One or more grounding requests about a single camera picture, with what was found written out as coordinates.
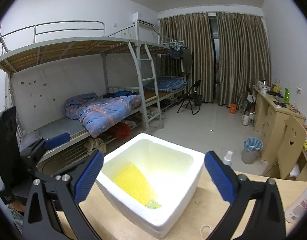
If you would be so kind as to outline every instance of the air conditioner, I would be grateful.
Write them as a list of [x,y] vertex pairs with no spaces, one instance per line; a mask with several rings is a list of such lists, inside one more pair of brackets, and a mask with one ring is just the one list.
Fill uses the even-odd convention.
[[147,26],[150,26],[150,27],[154,27],[154,24],[142,19],[141,13],[134,13],[132,15],[132,23],[135,23],[136,20],[138,20],[138,22],[141,23],[141,24],[144,24],[144,25],[147,25]]

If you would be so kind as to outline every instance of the blue gripper pad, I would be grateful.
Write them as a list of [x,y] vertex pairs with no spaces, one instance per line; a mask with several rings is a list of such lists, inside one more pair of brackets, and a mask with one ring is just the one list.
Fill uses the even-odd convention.
[[77,204],[86,200],[103,164],[104,156],[98,151],[75,184],[74,199]]
[[53,148],[56,148],[66,142],[70,141],[70,134],[69,133],[63,133],[61,135],[58,135],[52,139],[49,139],[45,143],[45,149],[46,150],[52,150]]
[[236,174],[228,165],[224,165],[214,151],[205,155],[205,167],[215,183],[222,199],[232,204],[236,198],[238,181]]

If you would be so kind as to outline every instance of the curtain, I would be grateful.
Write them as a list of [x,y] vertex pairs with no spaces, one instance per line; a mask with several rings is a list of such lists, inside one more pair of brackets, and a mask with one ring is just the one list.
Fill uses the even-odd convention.
[[267,36],[260,16],[217,13],[220,46],[219,105],[238,103],[246,85],[271,83]]
[[[204,102],[213,101],[214,50],[207,13],[178,15],[160,20],[162,36],[184,41],[193,55],[192,82],[202,80],[198,93]],[[162,75],[183,76],[181,61],[169,56],[162,58]]]

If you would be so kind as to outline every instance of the bed ladder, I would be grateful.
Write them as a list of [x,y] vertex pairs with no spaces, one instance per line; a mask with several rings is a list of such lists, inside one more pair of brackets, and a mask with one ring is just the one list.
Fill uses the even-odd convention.
[[[143,128],[144,128],[144,130],[147,130],[149,128],[149,122],[152,121],[153,119],[159,117],[160,129],[162,129],[163,125],[162,125],[161,108],[160,108],[160,101],[159,101],[159,92],[158,92],[156,71],[155,71],[155,68],[154,68],[154,61],[152,59],[152,56],[150,54],[150,51],[148,49],[147,44],[145,44],[145,50],[146,50],[148,58],[143,59],[143,58],[140,57],[140,46],[141,46],[141,44],[139,42],[137,42],[137,43],[138,43],[138,44],[136,44],[137,45],[137,48],[136,48],[137,55],[135,54],[135,52],[133,50],[131,42],[128,43],[128,47],[129,47],[129,50],[130,50],[130,52],[132,54],[132,58],[133,58],[133,60],[135,62],[136,70],[137,70],[137,75],[138,75],[139,94],[141,96]],[[150,61],[150,63],[151,63],[151,71],[152,71],[153,77],[142,79],[142,76],[141,76],[141,62],[142,61]],[[155,87],[155,95],[153,97],[151,97],[151,98],[148,98],[146,100],[145,99],[143,82],[148,81],[148,80],[153,80],[154,87]],[[153,116],[149,116],[149,119],[148,119],[146,103],[150,102],[152,100],[157,101],[158,113],[153,115]]]

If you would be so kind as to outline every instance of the person's hand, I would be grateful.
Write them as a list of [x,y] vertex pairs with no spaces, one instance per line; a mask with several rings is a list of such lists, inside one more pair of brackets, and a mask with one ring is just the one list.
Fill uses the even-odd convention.
[[14,202],[10,203],[9,205],[17,211],[25,212],[25,206],[19,200],[15,200]]

